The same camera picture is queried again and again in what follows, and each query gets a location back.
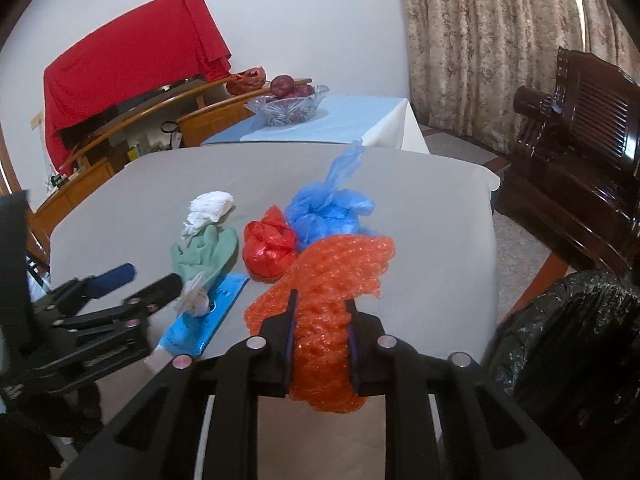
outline rubber glove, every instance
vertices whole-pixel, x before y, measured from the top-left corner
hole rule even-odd
[[[186,248],[178,244],[171,247],[174,272],[180,274],[184,283],[204,273],[202,288],[208,292],[237,248],[238,234],[235,229],[218,231],[216,225],[210,224],[196,234]]]

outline floor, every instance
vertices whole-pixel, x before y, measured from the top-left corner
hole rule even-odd
[[[503,156],[446,132],[426,126],[421,129],[433,155],[481,164],[498,176],[504,176],[509,162]],[[497,211],[494,212],[494,229],[498,246],[499,322],[511,310],[526,306],[572,269],[533,235]]]

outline wall socket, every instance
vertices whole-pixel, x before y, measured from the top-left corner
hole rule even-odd
[[[31,126],[31,131],[35,130],[38,126],[40,126],[43,120],[44,120],[44,114],[42,113],[42,110],[40,110],[37,114],[35,114],[31,118],[31,121],[29,121],[29,124]]]

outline red cloth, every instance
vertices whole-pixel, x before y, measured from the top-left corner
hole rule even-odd
[[[180,79],[226,77],[230,56],[204,0],[153,0],[94,30],[44,71],[45,140],[53,165],[71,154],[59,130]]]

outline wooden chair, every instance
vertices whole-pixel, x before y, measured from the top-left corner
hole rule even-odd
[[[49,290],[49,286],[44,282],[43,277],[50,273],[49,264],[45,263],[30,250],[26,250],[27,272],[40,285],[44,291]]]
[[[640,88],[593,54],[558,49],[556,90],[520,87],[525,116],[498,210],[530,215],[597,266],[628,275],[640,250]]]

